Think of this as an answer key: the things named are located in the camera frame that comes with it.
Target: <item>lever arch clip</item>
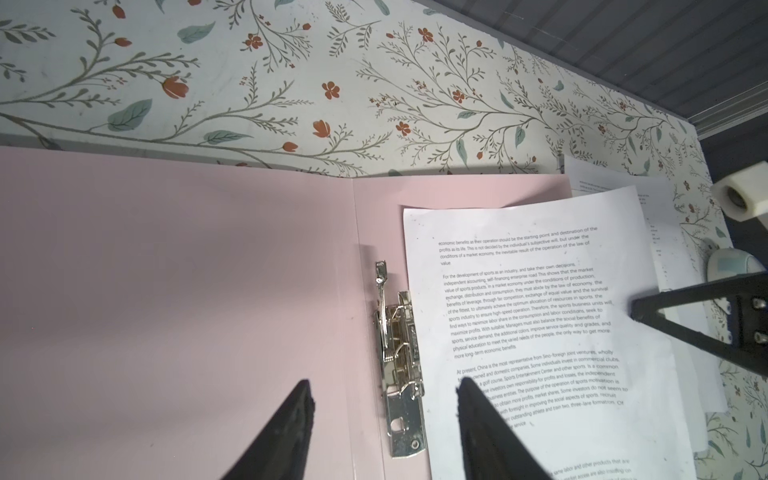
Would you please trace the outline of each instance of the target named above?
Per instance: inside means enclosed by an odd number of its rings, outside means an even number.
[[[422,414],[424,382],[411,295],[407,291],[400,292],[398,303],[387,305],[385,284],[386,262],[376,262],[376,286],[379,288],[376,330],[379,333],[382,396],[392,457],[401,458],[426,449]]]

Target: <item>table surface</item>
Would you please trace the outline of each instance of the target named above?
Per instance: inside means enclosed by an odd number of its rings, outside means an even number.
[[[567,154],[669,177],[702,276],[731,246],[691,124],[408,0],[3,9],[3,144],[338,176],[554,173]],[[766,379],[720,371],[730,411],[707,415],[698,475],[765,478]]]

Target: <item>ribbed gray surface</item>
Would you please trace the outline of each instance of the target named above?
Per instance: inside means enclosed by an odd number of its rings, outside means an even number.
[[[766,0],[437,0],[683,117],[768,80]]]

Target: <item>pink folder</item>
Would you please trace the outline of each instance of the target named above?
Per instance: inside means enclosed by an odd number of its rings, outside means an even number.
[[[0,478],[217,480],[304,378],[307,480],[428,478],[389,456],[373,262],[407,289],[403,207],[570,194],[0,148]]]

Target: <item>white cylindrical object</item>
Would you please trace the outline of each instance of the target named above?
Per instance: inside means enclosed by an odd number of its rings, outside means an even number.
[[[768,163],[728,175],[712,186],[723,212],[738,222],[768,214]]]

